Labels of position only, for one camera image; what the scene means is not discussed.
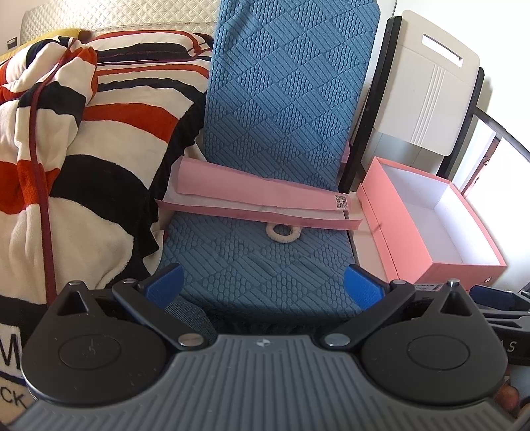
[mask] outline yellow pillow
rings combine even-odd
[[[61,29],[61,30],[55,30],[55,31],[46,33],[45,35],[42,35],[41,37],[38,37],[37,39],[31,40],[27,44],[21,45],[18,48],[12,49],[11,51],[6,52],[3,55],[0,55],[0,64],[6,60],[9,60],[17,52],[23,50],[27,46],[34,44],[35,42],[38,42],[39,40],[51,39],[51,38],[54,38],[55,36],[78,37],[79,33],[81,33],[82,31],[84,30],[83,29]]]

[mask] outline qr code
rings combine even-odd
[[[337,200],[337,208],[340,210],[347,210],[348,209],[348,200],[346,199],[346,196],[338,196],[335,195],[335,199]]]

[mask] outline white ring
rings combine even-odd
[[[302,233],[301,227],[289,226],[291,228],[291,233],[289,235],[280,235],[276,233],[274,230],[276,226],[278,225],[269,223],[267,224],[265,231],[267,232],[267,236],[273,241],[276,241],[277,243],[282,243],[282,244],[292,243],[293,241],[296,241],[297,239],[299,239],[300,234]]]

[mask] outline folded pink paper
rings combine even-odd
[[[191,160],[180,159],[171,168],[164,199],[157,201],[160,208],[320,229],[356,230],[360,225],[360,220],[347,218],[348,212],[345,209],[349,206],[349,199],[343,199],[347,195],[286,181],[264,179],[212,163]],[[250,185],[259,192],[249,193]],[[318,202],[319,205],[303,202],[299,199],[300,193],[309,202]],[[286,196],[293,196],[296,206],[288,206]],[[339,210],[339,204],[345,208]]]

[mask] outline wall outlet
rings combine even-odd
[[[7,50],[9,51],[10,49],[13,49],[13,48],[16,48],[16,37],[14,37],[13,39],[11,40],[8,40],[7,41]]]

